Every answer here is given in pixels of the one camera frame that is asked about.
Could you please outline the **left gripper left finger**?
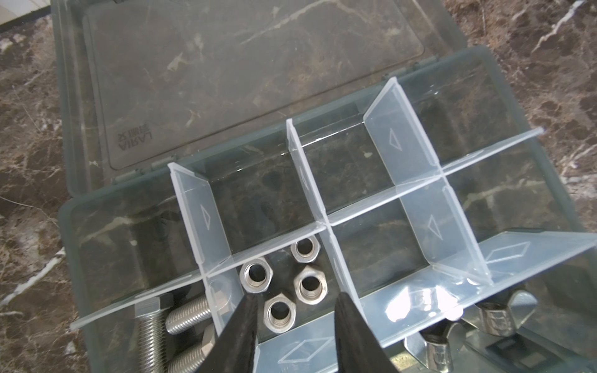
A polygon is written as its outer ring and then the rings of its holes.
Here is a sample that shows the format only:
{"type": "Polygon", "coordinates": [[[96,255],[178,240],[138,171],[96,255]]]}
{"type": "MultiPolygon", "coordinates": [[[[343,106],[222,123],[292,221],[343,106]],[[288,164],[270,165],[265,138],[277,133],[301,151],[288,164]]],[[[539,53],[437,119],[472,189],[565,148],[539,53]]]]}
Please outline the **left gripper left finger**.
{"type": "Polygon", "coordinates": [[[253,372],[258,332],[258,297],[246,294],[198,372],[253,372]]]}

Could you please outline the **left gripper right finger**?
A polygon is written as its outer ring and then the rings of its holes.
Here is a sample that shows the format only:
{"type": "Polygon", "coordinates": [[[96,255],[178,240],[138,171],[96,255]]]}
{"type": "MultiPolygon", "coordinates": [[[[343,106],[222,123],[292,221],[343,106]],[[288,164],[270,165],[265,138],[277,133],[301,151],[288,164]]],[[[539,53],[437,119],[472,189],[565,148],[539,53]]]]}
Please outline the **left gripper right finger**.
{"type": "Polygon", "coordinates": [[[338,372],[398,372],[352,298],[338,295],[334,308],[338,372]]]}

